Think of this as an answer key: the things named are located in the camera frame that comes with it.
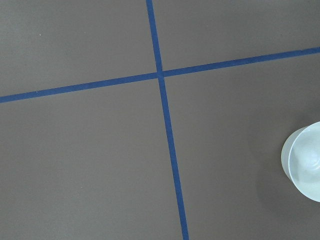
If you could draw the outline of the white bowl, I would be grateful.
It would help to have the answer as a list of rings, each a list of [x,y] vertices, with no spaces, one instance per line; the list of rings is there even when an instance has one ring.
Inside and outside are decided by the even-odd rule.
[[[320,201],[320,123],[293,132],[281,150],[284,173],[305,197]]]

